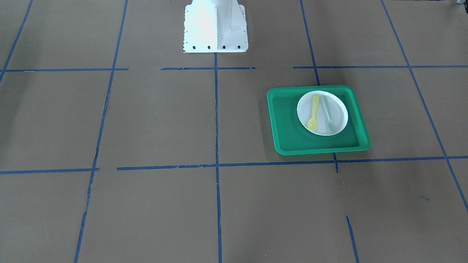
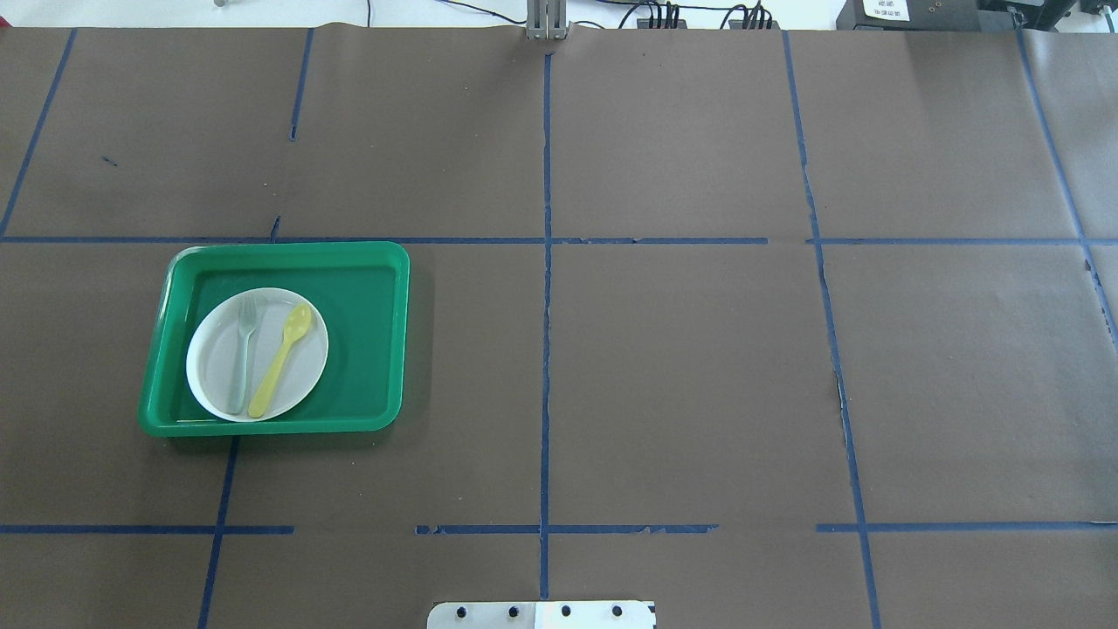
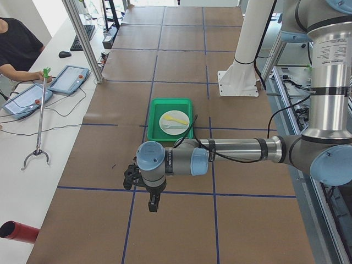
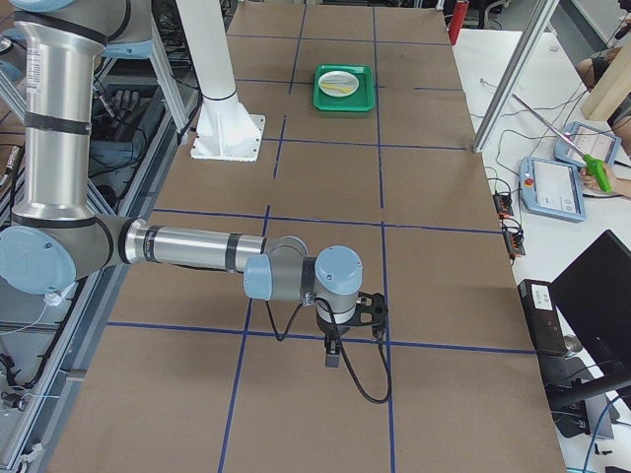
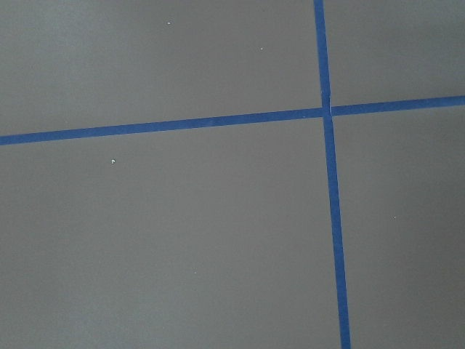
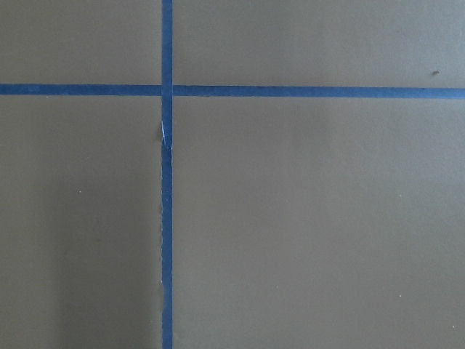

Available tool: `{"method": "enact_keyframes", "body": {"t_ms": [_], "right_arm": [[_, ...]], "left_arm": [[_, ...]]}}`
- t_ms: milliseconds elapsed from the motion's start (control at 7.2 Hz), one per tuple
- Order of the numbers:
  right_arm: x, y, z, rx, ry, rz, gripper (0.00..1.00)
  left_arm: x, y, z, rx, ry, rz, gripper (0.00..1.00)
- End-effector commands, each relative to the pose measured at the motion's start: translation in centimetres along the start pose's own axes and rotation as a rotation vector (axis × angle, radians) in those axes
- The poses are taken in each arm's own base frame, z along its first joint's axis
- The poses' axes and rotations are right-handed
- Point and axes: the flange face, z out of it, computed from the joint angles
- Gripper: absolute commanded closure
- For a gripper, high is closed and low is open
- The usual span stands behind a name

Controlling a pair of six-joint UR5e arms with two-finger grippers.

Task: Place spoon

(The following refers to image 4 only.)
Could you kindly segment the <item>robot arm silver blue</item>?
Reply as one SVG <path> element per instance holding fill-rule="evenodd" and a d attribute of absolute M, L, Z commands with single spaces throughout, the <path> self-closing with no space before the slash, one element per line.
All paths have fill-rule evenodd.
<path fill-rule="evenodd" d="M 88 207 L 95 63 L 104 53 L 152 53 L 150 3 L 19 1 L 15 8 L 28 46 L 25 195 L 1 234 L 3 279 L 43 295 L 142 261 L 240 273 L 252 299 L 314 306 L 326 365 L 344 361 L 341 336 L 361 321 L 363 266 L 354 250 L 335 245 L 312 257 L 292 236 L 152 226 Z"/>

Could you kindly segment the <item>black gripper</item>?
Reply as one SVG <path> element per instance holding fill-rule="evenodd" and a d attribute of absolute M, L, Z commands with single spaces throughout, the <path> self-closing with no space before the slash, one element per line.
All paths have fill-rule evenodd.
<path fill-rule="evenodd" d="M 320 331 L 324 334 L 325 361 L 324 365 L 330 369 L 337 369 L 340 363 L 341 349 L 340 338 L 346 334 L 352 326 L 348 323 L 337 323 L 336 326 L 332 322 L 325 320 L 320 315 L 316 317 L 316 324 Z"/>

